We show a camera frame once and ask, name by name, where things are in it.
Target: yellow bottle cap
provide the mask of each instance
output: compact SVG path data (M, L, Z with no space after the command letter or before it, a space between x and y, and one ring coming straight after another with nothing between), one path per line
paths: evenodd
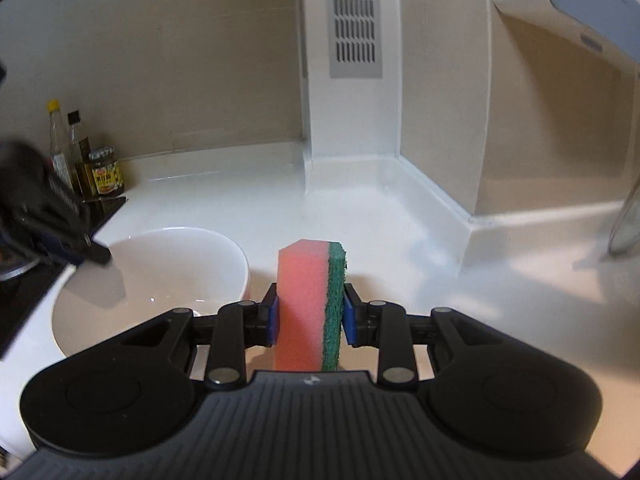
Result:
M57 112L60 110L60 102L57 99L49 101L49 103L47 103L47 109L49 110L49 113Z

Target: sponge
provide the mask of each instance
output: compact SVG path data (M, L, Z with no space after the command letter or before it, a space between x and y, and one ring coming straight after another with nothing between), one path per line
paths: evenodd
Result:
M273 368L331 371L338 366L344 249L338 242L299 240L280 251L280 332Z

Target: white countertop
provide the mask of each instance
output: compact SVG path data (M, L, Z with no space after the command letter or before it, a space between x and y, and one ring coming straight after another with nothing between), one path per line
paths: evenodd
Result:
M386 299L427 314L446 304L566 359L590 373L604 411L589 451L617 474L640 458L640 258L601 260L594 242L486 264L458 275L446 255L396 198L376 188L305 193L299 167L201 174L146 182L97 236L110 244L170 226L218 231L236 241L251 267L251 297L275 280L278 250L299 238L340 241L348 281L364 300ZM17 403L29 378L62 359L50 318L70 267L0 362L0 446L32 447ZM260 364L261 349L249 361ZM426 351L417 348L422 377ZM375 368L374 349L345 348L344 368Z

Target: glass bottle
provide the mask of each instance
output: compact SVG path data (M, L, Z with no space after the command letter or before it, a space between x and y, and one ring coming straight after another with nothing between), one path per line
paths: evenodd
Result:
M69 137L66 132L65 123L62 120L60 114L60 103L57 100L49 101L47 105L49 109L49 136L51 139L51 146L49 153L51 155L51 163L53 170L60 177L60 180L64 182L73 190L79 188L76 180L74 186L74 180L72 175L75 171L71 170L69 162L71 161L71 152L69 147Z
M89 160L89 153L91 153L89 137L82 126L80 110L67 114L66 118L69 122L71 163L76 170L82 196L85 199L89 199L97 195L94 176L91 170L91 161Z

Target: wall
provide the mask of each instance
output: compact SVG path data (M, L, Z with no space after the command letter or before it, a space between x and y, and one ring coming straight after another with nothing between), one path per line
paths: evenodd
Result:
M302 138L294 0L3 0L0 132L46 103L120 156Z
M402 39L401 153L469 213L628 193L631 76L490 0L402 0Z
M381 1L380 79L331 79L326 0L304 0L311 155L395 154L399 134L398 0Z
M634 78L494 8L486 156L476 214L607 202L632 179Z
M486 140L487 0L401 0L401 154L468 211Z

